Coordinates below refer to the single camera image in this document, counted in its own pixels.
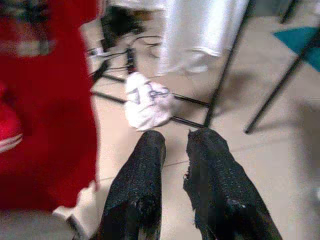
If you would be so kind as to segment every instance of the white curtain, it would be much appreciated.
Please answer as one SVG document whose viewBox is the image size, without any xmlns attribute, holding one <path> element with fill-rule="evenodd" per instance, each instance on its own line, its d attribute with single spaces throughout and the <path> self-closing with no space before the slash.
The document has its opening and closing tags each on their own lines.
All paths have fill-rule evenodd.
<svg viewBox="0 0 320 240">
<path fill-rule="evenodd" d="M 164 10 L 167 0 L 110 0 L 114 6 L 125 7 L 135 10 Z"/>
<path fill-rule="evenodd" d="M 167 0 L 158 73 L 204 72 L 231 48 L 248 0 Z"/>
</svg>

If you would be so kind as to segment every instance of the tile floor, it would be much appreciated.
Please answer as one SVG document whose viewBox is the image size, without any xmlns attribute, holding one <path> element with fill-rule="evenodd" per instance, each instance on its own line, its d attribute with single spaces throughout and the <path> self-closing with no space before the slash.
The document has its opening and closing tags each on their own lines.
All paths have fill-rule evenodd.
<svg viewBox="0 0 320 240">
<path fill-rule="evenodd" d="M 247 26 L 238 54 L 230 70 L 216 117 L 211 128 L 227 141 L 230 150 L 245 169 L 263 197 L 284 240 L 316 240 L 320 238 L 320 74 L 305 64 L 288 88 L 251 135 L 243 130 L 252 115 L 269 94 L 292 61 L 295 54 L 271 34 L 290 27 L 313 26 L 315 17 L 302 9 L 289 25 L 280 25 L 274 17 L 253 18 Z M 147 33 L 160 34 L 155 20 L 146 23 Z M 90 47 L 102 38 L 97 22 L 83 27 Z M 128 36 L 114 52 L 123 50 Z M 143 44 L 137 42 L 138 68 L 153 81 L 169 87 L 172 92 L 208 101 L 210 90 L 217 83 L 223 59 L 208 72 L 194 75 L 156 76 L 157 59 L 151 57 Z M 91 70 L 99 61 L 90 60 Z M 124 58 L 113 65 L 123 66 Z M 110 74 L 125 77 L 124 72 Z M 95 91 L 125 97 L 124 86 L 101 79 Z M 97 178 L 101 186 L 96 194 L 91 188 L 79 195 L 75 209 L 60 207 L 57 213 L 74 213 L 88 235 L 99 224 L 108 189 L 120 168 L 127 161 L 142 135 L 128 126 L 123 106 L 92 97 L 99 129 Z M 202 122 L 206 110 L 190 103 L 180 103 L 179 115 Z M 188 167 L 186 154 L 188 126 L 175 122 L 156 128 L 166 139 L 167 158 L 162 172 L 161 240 L 200 240 L 194 227 L 194 213 L 183 190 L 183 175 Z"/>
</svg>

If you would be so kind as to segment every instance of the white towel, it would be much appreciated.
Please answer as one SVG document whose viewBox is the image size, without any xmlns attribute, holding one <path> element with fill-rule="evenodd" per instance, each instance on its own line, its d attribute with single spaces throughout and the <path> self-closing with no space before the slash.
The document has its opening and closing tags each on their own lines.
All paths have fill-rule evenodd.
<svg viewBox="0 0 320 240">
<path fill-rule="evenodd" d="M 135 10 L 163 10 L 166 0 L 110 0 L 110 5 Z"/>
<path fill-rule="evenodd" d="M 167 0 L 158 73 L 205 72 L 235 40 L 248 0 Z"/>
<path fill-rule="evenodd" d="M 174 97 L 165 86 L 151 82 L 139 72 L 129 75 L 124 105 L 129 125 L 138 131 L 146 131 L 162 125 L 173 115 Z"/>
</svg>

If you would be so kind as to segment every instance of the leg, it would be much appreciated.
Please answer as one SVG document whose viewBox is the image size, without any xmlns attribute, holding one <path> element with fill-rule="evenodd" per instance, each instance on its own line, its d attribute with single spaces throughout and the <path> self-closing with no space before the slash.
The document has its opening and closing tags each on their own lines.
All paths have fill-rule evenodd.
<svg viewBox="0 0 320 240">
<path fill-rule="evenodd" d="M 293 73 L 299 68 L 301 65 L 302 60 L 304 59 L 306 53 L 310 48 L 315 46 L 317 41 L 319 41 L 320 37 L 320 26 L 318 28 L 317 33 L 312 37 L 312 39 L 309 41 L 309 43 L 304 47 L 304 49 L 301 51 L 299 56 L 295 59 L 293 64 L 289 67 L 281 81 L 278 83 L 278 85 L 274 88 L 268 99 L 265 101 L 264 105 L 261 107 L 259 112 L 255 115 L 251 123 L 248 125 L 246 130 L 244 131 L 246 134 L 250 134 L 252 130 L 254 129 L 255 125 L 257 122 L 261 119 L 261 117 L 264 115 L 266 112 L 267 108 L 270 106 L 272 101 L 275 99 L 275 97 L 278 95 L 278 93 L 284 89 L 285 85 L 289 83 L 289 81 L 292 79 Z"/>
<path fill-rule="evenodd" d="M 202 240 L 281 240 L 258 190 L 233 158 L 227 142 L 209 128 L 191 132 L 183 188 L 195 209 Z"/>
<path fill-rule="evenodd" d="M 140 138 L 114 179 L 105 201 L 98 240 L 159 240 L 161 230 L 161 171 L 165 139 L 157 131 Z"/>
</svg>

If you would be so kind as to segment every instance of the person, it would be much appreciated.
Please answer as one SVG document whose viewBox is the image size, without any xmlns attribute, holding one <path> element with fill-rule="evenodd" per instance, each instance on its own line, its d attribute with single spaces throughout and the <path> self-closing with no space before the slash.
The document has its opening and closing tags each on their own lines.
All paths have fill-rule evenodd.
<svg viewBox="0 0 320 240">
<path fill-rule="evenodd" d="M 103 6 L 0 0 L 0 106 L 10 113 L 0 114 L 0 128 L 11 129 L 8 139 L 20 136 L 0 152 L 0 210 L 74 207 L 78 192 L 95 180 L 92 80 L 79 27 Z"/>
</svg>

